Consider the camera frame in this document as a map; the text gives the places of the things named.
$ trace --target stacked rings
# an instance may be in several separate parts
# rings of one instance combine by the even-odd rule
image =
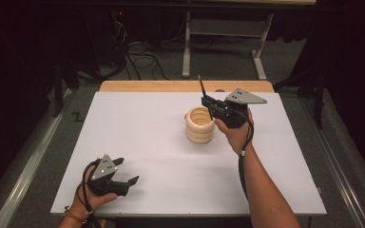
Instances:
[[[185,135],[194,143],[208,143],[213,138],[215,122],[206,107],[194,107],[185,115]]]

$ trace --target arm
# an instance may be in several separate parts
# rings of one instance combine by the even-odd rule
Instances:
[[[86,172],[86,179],[89,176],[90,172],[94,169],[95,166],[91,166],[87,172]],[[94,210],[98,209],[103,204],[106,204],[110,201],[113,201],[117,199],[117,195],[114,193],[108,193],[102,197],[95,196],[89,189],[88,186],[86,187],[86,194],[88,198],[88,202],[91,205],[91,208]],[[88,217],[88,214],[86,213],[85,205],[79,200],[78,196],[80,198],[83,198],[83,192],[82,187],[79,187],[76,189],[75,197],[73,199],[73,203],[68,209],[68,211],[77,219],[72,218],[71,216],[65,216],[64,219],[61,221],[59,227],[60,228],[79,228],[82,227],[83,223],[79,221],[86,220]]]
[[[239,154],[246,140],[248,123],[237,129],[227,128],[221,120],[215,120],[215,124]],[[245,148],[243,173],[254,227],[299,227],[295,214],[264,169],[252,142]]]

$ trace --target white surface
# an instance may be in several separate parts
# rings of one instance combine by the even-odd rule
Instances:
[[[209,93],[224,100],[228,93]],[[296,214],[326,214],[277,93],[254,93],[250,104],[254,146],[265,169]],[[95,94],[51,213],[72,203],[85,167],[104,154],[125,158],[114,180],[140,176],[126,197],[97,212],[117,217],[248,215],[238,157],[216,128],[206,144],[189,141],[184,114],[201,105],[201,93]]]

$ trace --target hand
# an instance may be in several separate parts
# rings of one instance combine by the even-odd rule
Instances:
[[[90,173],[94,169],[94,167],[95,166],[93,165],[88,168],[88,170],[86,172],[86,176],[85,176],[85,178],[86,178],[85,181],[87,181],[88,176],[90,175]],[[86,219],[88,217],[88,214],[86,213],[86,207],[84,206],[85,202],[81,201],[81,200],[84,200],[83,186],[80,186],[80,187],[78,186],[76,194],[75,194],[75,198],[73,199],[73,203],[69,208],[69,211],[70,211],[70,213],[72,213],[73,215],[75,215],[81,219]],[[115,199],[118,198],[118,196],[115,193],[108,193],[106,195],[98,197],[90,191],[88,186],[86,186],[86,195],[87,195],[87,201],[90,204],[91,209],[93,211],[97,210],[102,205],[104,205],[108,202],[114,201]]]
[[[248,118],[250,120],[250,122],[254,125],[254,121],[253,121],[253,115],[251,113],[250,108],[247,109],[248,110]],[[220,120],[220,119],[215,119],[215,124],[218,127],[218,129],[226,136],[227,141],[229,142],[229,144],[232,146],[232,149],[234,152],[236,152],[237,154],[240,153],[241,148],[244,146],[245,141],[247,140],[247,133],[248,133],[248,123],[245,123],[242,127],[240,128],[228,128],[226,126],[226,124]]]

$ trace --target bracelet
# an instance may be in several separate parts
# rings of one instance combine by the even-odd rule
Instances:
[[[86,220],[85,219],[81,219],[79,217],[76,217],[75,215],[73,215],[72,213],[69,212],[69,206],[66,206],[65,207],[65,215],[68,216],[68,217],[71,217],[77,221],[80,221],[82,222],[82,224],[85,224],[86,223]]]

